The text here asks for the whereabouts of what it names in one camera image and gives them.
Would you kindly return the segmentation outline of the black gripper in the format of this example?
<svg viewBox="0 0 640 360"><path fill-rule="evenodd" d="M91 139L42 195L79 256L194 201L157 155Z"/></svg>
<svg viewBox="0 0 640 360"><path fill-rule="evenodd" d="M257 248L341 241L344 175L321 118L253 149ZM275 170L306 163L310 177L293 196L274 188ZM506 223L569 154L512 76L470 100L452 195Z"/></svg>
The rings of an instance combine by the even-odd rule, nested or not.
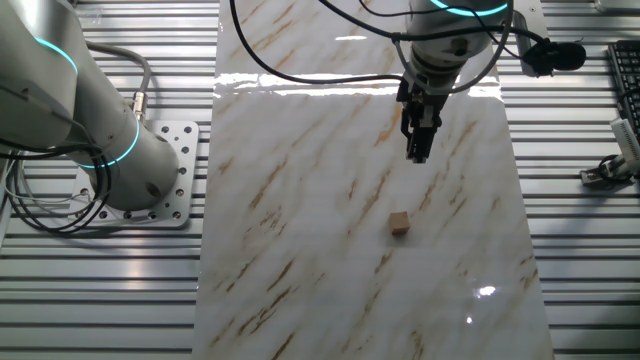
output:
<svg viewBox="0 0 640 360"><path fill-rule="evenodd" d="M429 95L407 75L403 76L397 101L402 104L401 133L406 138L407 160L425 163L429 158L447 98L447 95Z"/></svg>

